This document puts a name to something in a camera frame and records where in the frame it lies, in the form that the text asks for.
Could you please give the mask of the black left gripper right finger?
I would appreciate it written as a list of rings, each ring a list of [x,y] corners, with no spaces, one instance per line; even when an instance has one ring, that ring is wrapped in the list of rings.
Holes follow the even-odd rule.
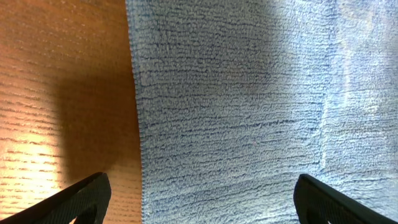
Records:
[[[397,224],[308,174],[300,174],[294,205],[301,224]]]

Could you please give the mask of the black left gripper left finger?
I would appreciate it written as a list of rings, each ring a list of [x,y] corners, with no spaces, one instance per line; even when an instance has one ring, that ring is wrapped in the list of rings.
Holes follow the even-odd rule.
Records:
[[[102,224],[111,198],[108,175],[97,172],[1,224]]]

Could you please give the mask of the blue cloth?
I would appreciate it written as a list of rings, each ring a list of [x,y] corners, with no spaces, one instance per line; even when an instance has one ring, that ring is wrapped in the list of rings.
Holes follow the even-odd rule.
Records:
[[[307,173],[397,219],[397,2],[127,1],[144,223],[297,223]]]

